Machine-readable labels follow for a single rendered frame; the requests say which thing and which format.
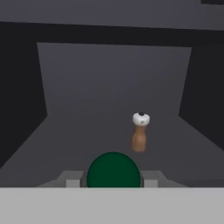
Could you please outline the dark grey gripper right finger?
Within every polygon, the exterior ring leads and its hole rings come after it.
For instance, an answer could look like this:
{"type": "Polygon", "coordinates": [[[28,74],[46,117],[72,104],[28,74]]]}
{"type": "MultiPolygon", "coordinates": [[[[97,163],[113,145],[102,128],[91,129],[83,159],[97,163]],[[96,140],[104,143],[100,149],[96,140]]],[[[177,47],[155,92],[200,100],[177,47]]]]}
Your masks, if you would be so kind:
{"type": "Polygon", "coordinates": [[[161,171],[140,171],[141,173],[141,187],[183,187],[178,182],[168,179],[161,171]]]}

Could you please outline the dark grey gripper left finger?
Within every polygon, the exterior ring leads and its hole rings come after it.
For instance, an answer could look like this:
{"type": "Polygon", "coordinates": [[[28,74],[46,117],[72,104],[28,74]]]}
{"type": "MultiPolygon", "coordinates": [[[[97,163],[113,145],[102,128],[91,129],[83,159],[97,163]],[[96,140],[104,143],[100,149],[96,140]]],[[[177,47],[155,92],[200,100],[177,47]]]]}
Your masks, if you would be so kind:
{"type": "Polygon", "coordinates": [[[40,187],[82,188],[87,186],[87,176],[84,171],[63,171],[56,179],[46,182],[40,187]]]}

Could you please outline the dark green round-topped bottle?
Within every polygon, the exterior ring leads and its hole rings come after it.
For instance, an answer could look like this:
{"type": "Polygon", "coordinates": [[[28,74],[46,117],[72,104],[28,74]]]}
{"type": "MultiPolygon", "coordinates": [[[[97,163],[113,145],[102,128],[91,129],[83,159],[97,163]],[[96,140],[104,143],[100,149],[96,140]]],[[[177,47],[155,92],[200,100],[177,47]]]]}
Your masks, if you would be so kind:
{"type": "Polygon", "coordinates": [[[140,187],[141,174],[136,163],[120,152],[97,157],[87,171],[87,187],[140,187]]]}

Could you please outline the dark grey open cabinet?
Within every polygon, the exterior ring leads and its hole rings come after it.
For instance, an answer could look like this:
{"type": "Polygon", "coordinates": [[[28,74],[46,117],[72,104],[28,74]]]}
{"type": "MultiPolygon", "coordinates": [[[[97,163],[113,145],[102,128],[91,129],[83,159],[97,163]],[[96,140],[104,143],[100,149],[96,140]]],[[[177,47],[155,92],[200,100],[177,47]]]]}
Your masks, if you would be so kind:
{"type": "Polygon", "coordinates": [[[224,186],[224,0],[0,0],[0,187],[85,172],[108,151],[224,186]]]}

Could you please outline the brown shaker with white cap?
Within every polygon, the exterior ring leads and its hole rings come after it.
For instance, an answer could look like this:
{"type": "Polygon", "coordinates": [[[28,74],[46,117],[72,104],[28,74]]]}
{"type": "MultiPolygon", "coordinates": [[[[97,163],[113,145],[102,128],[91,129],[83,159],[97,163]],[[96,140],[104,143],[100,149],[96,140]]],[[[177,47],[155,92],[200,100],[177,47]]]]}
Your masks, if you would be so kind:
{"type": "Polygon", "coordinates": [[[131,138],[131,148],[133,151],[144,152],[146,150],[146,129],[150,121],[150,116],[144,112],[138,112],[132,116],[134,132],[131,138]]]}

